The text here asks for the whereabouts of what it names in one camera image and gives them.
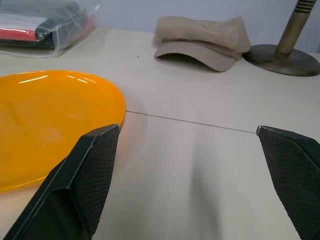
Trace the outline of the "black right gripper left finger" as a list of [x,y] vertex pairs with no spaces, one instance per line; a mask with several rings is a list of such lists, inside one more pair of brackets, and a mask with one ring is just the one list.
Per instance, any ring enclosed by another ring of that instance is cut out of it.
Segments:
[[121,128],[79,138],[54,167],[5,235],[6,240],[90,240],[110,189]]

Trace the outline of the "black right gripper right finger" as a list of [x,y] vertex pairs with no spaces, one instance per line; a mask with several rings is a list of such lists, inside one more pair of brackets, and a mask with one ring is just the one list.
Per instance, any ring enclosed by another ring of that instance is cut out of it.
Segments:
[[307,136],[257,128],[273,187],[302,240],[320,238],[320,144]]

